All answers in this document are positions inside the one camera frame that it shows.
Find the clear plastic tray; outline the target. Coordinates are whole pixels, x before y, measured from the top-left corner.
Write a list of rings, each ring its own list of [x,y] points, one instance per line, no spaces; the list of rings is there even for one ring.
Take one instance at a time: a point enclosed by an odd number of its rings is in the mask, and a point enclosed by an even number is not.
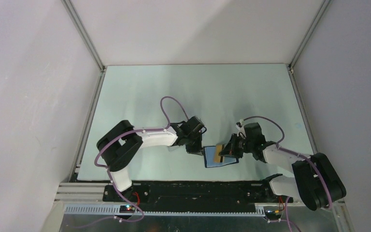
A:
[[[173,151],[175,151],[177,149],[185,149],[185,148],[186,148],[185,145],[173,145],[173,146],[167,147],[167,149],[168,149],[169,152],[173,152]]]

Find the blue leather card holder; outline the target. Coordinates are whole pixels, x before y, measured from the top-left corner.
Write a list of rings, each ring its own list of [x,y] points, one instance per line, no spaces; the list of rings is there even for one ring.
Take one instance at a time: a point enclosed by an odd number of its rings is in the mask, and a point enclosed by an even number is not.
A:
[[[205,146],[203,148],[205,168],[217,168],[239,163],[239,160],[233,157],[221,156],[220,152],[224,145]]]

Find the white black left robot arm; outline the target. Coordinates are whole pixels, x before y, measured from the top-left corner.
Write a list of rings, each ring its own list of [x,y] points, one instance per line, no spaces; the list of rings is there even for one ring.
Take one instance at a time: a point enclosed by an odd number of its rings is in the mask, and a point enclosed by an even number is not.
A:
[[[122,120],[98,140],[97,167],[106,168],[111,182],[116,186],[114,194],[121,201],[133,196],[132,180],[128,165],[135,154],[152,146],[184,146],[188,154],[202,155],[202,135],[207,131],[202,121],[193,116],[187,121],[169,123],[166,128],[135,128],[128,120]]]

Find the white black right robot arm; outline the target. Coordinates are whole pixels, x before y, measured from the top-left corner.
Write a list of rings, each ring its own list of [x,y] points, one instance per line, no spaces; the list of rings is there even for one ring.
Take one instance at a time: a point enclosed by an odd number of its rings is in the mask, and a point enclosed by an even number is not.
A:
[[[324,153],[302,154],[267,141],[258,123],[237,123],[238,133],[231,135],[229,142],[218,153],[221,157],[241,159],[252,154],[255,160],[276,165],[292,174],[292,177],[277,175],[262,188],[262,197],[268,202],[281,195],[300,200],[315,211],[329,208],[344,198],[347,190],[336,170]]]

